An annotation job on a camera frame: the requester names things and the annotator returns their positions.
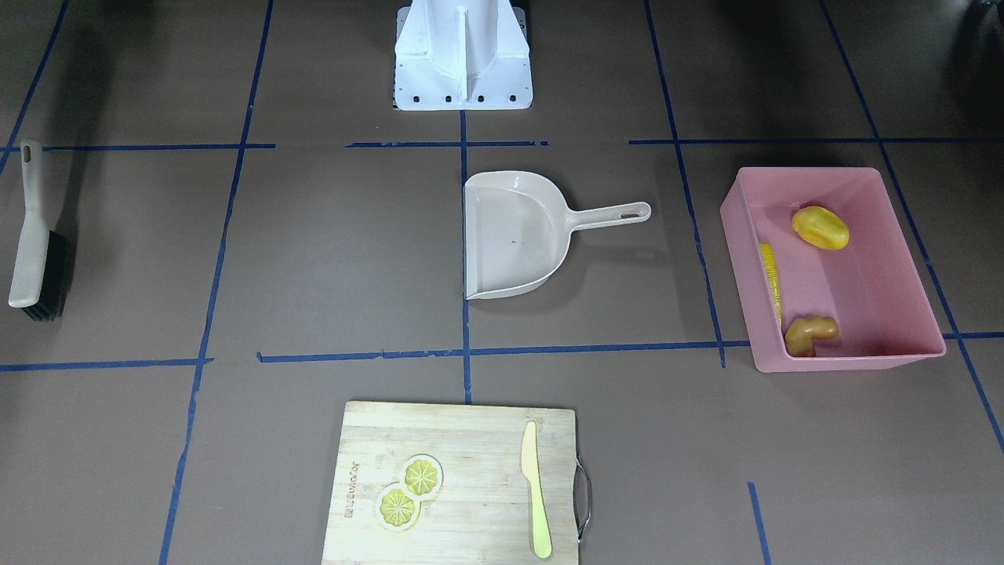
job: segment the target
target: pink container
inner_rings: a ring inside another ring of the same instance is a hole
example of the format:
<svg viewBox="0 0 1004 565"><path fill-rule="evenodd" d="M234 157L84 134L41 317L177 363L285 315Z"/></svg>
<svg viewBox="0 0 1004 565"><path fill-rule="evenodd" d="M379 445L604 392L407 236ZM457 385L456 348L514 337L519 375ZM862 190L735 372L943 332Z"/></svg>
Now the pink container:
<svg viewBox="0 0 1004 565"><path fill-rule="evenodd" d="M800 208L832 210L850 230L838 251L791 228ZM886 185L867 168L744 168L722 203L753 361L765 373L888 369L945 354ZM774 248L781 287L777 322L760 242ZM816 357L791 357L783 330L795 318L832 316L839 337L815 340Z"/></svg>

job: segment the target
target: blue tape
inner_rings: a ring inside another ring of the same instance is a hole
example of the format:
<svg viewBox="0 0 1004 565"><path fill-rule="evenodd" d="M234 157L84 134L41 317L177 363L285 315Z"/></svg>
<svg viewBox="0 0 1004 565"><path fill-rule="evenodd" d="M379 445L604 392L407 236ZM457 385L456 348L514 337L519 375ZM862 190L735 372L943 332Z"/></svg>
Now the blue tape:
<svg viewBox="0 0 1004 565"><path fill-rule="evenodd" d="M751 137L693 139L628 139L628 145L811 145L811 144L999 144L1004 137Z"/></svg>
<svg viewBox="0 0 1004 565"><path fill-rule="evenodd" d="M227 201L227 213L223 220L223 233L220 235L220 248L216 255L213 285L209 294L209 306L206 308L206 328L203 331L202 341L199 345L200 359L204 359L209 350L209 337L213 329L213 315L216 311L216 299L220 290L220 278L223 274L223 260L227 251L227 232L230 229L230 219L234 213L234 200L237 197L237 187L240 184L241 168L244 166L244 152L247 149L248 133L251 129L251 116L254 112L255 96L258 92L258 79L261 76L261 66L265 60L265 46L268 42L268 29L272 21L273 4L274 0L268 0L265 23L261 32L261 42L258 46L258 59L255 62L254 78L251 80L251 93L248 95L247 111L244 114L244 128L241 131L241 143L237 150L237 163L234 165L234 179L230 184L230 198ZM195 376L192 379L192 394L189 397L188 422L185 430L185 449L178 460L178 469L175 472L175 485L171 492L171 505L168 509L167 523L164 527L164 539L161 542L160 565L167 565L168 554L171 550L171 537L174 534L175 519L178 515L178 503L181 499L182 484L185 480L185 466L188 463L189 447L192 445L192 430L195 426L197 407L196 396L202 386L202 370L203 365L198 365L195 369Z"/></svg>
<svg viewBox="0 0 1004 565"><path fill-rule="evenodd" d="M748 346L749 342L728 342L727 347ZM542 347L493 347L471 350L471 355L527 355L542 353L599 353L611 351L666 351L673 349L717 349L726 347L726 342L680 342L680 343L647 343L647 344L607 344L607 345L555 345Z"/></svg>
<svg viewBox="0 0 1004 565"><path fill-rule="evenodd" d="M756 532L760 538L760 553L763 554L763 565L771 565L770 547L767 545L767 531L763 529L763 515L760 514L760 499L756 494L756 485L747 483L750 491L750 504L753 505L753 519L756 521Z"/></svg>
<svg viewBox="0 0 1004 565"><path fill-rule="evenodd" d="M961 334L945 334L945 339L954 339L956 336L964 340L999 340L1004 338L1004 332L963 332Z"/></svg>
<svg viewBox="0 0 1004 565"><path fill-rule="evenodd" d="M161 145L57 145L42 151L204 151L221 149L275 149L274 143L193 143Z"/></svg>
<svg viewBox="0 0 1004 565"><path fill-rule="evenodd" d="M460 357L462 349L433 349L422 351L371 351L367 353L322 353L316 355L262 355L256 353L259 363L316 363L321 361L365 361L370 359L420 359L426 357Z"/></svg>
<svg viewBox="0 0 1004 565"><path fill-rule="evenodd" d="M372 359L420 359L428 357L483 357L492 355L535 355L547 353L601 353L613 351L665 351L674 349L716 349L718 342L677 342L608 345L555 345L531 347L486 347L431 349L417 351L370 351L364 353L319 353L308 355L255 354L259 363L316 363L324 361L365 361ZM723 341L722 347L749 347L749 341Z"/></svg>
<svg viewBox="0 0 1004 565"><path fill-rule="evenodd" d="M408 147L460 147L460 142L355 142L346 149L398 149Z"/></svg>
<svg viewBox="0 0 1004 565"><path fill-rule="evenodd" d="M687 167L684 165L684 153L680 147L680 133L677 130L677 120L674 116L673 101L670 99L670 87L666 80L666 71L663 67L663 55L659 49L659 38L656 36L656 23L652 18L652 5L649 0L645 0L645 15L649 20L649 33L652 36L652 48L656 54L656 66L659 69L659 80L663 86L663 99L666 102L666 114L670 119L670 130L673 133L673 146L677 153L677 167L680 169L680 180L684 185L684 197L687 200L687 211L690 213L691 222L694 225L694 243L697 246L697 256L701 261L701 270L704 272L704 285L708 293L708 308L711 311L711 324L715 328L715 340L718 346L718 356L725 367L725 347L722 345L722 327L718 322L718 311L715 309L715 294L711 289L711 277L708 275L708 263L704 258L704 249L701 245L701 230L697 224L697 214L694 211L694 200L691 198L690 182L687 180Z"/></svg>
<svg viewBox="0 0 1004 565"><path fill-rule="evenodd" d="M868 103L864 99L864 92L861 89L860 83L857 81L854 69L850 66L850 58L847 56L847 52L843 48L843 42L840 40L840 34L836 31L836 25L833 23L833 18L830 16L829 10L826 8L825 0L819 0L819 8L822 10L823 16L826 18L826 24L829 26L829 31L833 35L833 41L836 43L836 48L840 52L840 58L843 59L843 64L847 69L847 74L850 76L850 81L854 86L854 91L857 93L857 99L861 102L861 107L864 110L864 116L867 118L868 124L871 126L871 132L874 135L874 138L878 140L878 150L882 152L883 161L886 163L890 179L893 181L893 188L895 189L896 195L900 200L900 205L903 207L903 212L907 217L907 223L910 224L910 230L914 235L914 239L917 241L917 246L921 251L921 256L924 258L924 264L928 268L928 273L931 275L932 282L934 282L935 291L938 293L938 300L941 302L942 309L948 317L949 326L952 327L952 335L955 337L956 343L959 345L959 350L962 352L962 358L966 362L966 368L969 370L969 376L973 380L973 386L976 387L977 395L980 398L980 402L983 404L983 410L986 412L987 419L990 421L990 428L994 433L994 437L997 439L997 446L1000 448L1001 452L1004 453L1004 436L1001 435L1000 426L997 423L997 416L994 415L993 408L990 406L987 395L983 390L983 384L980 382L980 377L976 373L976 367L973 366L973 362L969 357L969 351L966 349L966 342L959 332L959 326L956 324L955 316L952 314L952 309L949 307L945 291L942 289L941 282L938 279L938 273L935 271L931 255L928 253L928 247L924 244L924 239L921 237L921 231L917 227L917 222L914 220L914 214L910 211L910 206L907 204L907 196L903 192L903 188L900 185L900 179L896 174L896 169L893 167L893 161L889 157L889 152L886 151L886 144L883 143L882 135L878 133L878 126L875 124L871 110L868 108Z"/></svg>
<svg viewBox="0 0 1004 565"><path fill-rule="evenodd" d="M461 251L461 261L463 263L462 277L460 281L461 293L464 295L464 303L461 306L461 318L463 322L463 344L464 344L464 403L474 402L471 380L471 309L467 300L467 217L464 185L467 184L467 111L460 110L460 230L463 241Z"/></svg>
<svg viewBox="0 0 1004 565"><path fill-rule="evenodd" d="M203 359L137 359L129 361L78 361L69 363L25 363L0 365L0 373L27 371L65 371L70 369L137 369L143 367L197 367L212 363L212 358Z"/></svg>
<svg viewBox="0 0 1004 565"><path fill-rule="evenodd" d="M49 42L45 45L45 52L42 54L42 60L38 62L38 68L35 69L35 75L31 79L31 85L28 86L28 93L24 96L24 102L21 103L21 110L17 113L17 119L14 121L14 128L10 131L10 137L7 138L7 147L13 147L14 143L17 140L17 134L21 132L21 124L24 123L24 115L28 112L28 105L31 104L31 98L35 95L35 88L38 87L38 81L42 79L42 71L45 70L45 63L49 61L49 55L52 54L52 47L56 44L56 37L59 36L59 30L62 28L63 17L66 15L66 8L69 6L69 0L63 0L61 6L59 6L59 15L56 16L56 23L52 26L52 33L49 34ZM3 173L4 168L7 166L7 159L10 158L10 151L5 151L3 156L0 157L0 173Z"/></svg>
<svg viewBox="0 0 1004 565"><path fill-rule="evenodd" d="M345 146L347 149L400 149L416 147L534 147L536 145L547 146L549 142L541 140L486 140L486 142L355 142Z"/></svg>

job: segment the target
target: wooden cutting board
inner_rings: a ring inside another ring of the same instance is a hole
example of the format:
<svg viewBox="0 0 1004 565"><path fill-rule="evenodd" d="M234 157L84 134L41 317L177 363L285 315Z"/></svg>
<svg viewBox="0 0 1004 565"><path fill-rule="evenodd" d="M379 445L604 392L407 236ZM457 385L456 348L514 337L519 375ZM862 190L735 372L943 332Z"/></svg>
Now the wooden cutting board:
<svg viewBox="0 0 1004 565"><path fill-rule="evenodd" d="M537 422L540 481L553 552L533 553L523 432ZM428 454L442 487L415 524L382 526L381 493ZM577 564L573 507L575 412L446 404L349 402L331 489L323 565Z"/></svg>

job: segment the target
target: knife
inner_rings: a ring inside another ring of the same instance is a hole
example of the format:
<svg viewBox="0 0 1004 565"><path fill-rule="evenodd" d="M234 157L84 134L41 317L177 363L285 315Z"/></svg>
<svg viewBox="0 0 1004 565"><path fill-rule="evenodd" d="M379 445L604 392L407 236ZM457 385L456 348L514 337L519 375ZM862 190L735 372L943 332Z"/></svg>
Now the knife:
<svg viewBox="0 0 1004 565"><path fill-rule="evenodd" d="M540 490L540 468L537 466L537 422L526 422L523 449L519 459L523 477L530 484L530 506L533 509L533 553L541 559L551 555L551 531L544 512L544 494Z"/></svg>

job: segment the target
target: black bristles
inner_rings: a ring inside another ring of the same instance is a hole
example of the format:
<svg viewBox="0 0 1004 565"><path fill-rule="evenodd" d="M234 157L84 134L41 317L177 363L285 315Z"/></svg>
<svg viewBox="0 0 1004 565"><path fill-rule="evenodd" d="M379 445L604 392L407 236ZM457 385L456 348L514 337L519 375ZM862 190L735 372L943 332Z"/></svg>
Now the black bristles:
<svg viewBox="0 0 1004 565"><path fill-rule="evenodd" d="M68 258L69 243L67 243L66 238L50 231L49 248L48 252L45 253L42 291L38 295L38 302L21 309L35 322L55 320L62 314Z"/></svg>

